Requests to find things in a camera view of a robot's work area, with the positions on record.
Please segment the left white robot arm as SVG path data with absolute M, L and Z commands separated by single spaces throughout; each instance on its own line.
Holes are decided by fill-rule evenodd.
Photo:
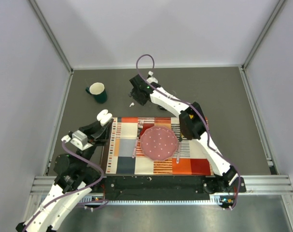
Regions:
M 106 142 L 112 123 L 109 114 L 62 137 L 65 153 L 55 160 L 54 183 L 35 213 L 16 226 L 18 232 L 56 232 L 84 196 L 100 189 L 104 171 L 91 157 Z

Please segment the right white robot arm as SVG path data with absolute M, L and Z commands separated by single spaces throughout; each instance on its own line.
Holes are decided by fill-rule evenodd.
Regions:
M 205 149 L 205 156 L 213 169 L 220 190 L 229 191 L 233 187 L 236 187 L 237 191 L 240 190 L 240 174 L 217 149 L 211 138 L 206 118 L 197 102 L 188 103 L 178 99 L 156 83 L 155 78 L 151 75 L 147 79 L 136 75 L 129 81 L 133 87 L 129 94 L 130 97 L 140 105 L 145 105 L 146 102 L 159 105 L 178 117 L 181 134 Z

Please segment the white charging case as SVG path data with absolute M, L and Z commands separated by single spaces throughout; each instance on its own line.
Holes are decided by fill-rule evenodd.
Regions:
M 97 114 L 97 121 L 100 122 L 101 126 L 107 124 L 112 119 L 112 114 L 109 113 L 108 109 L 104 109 Z

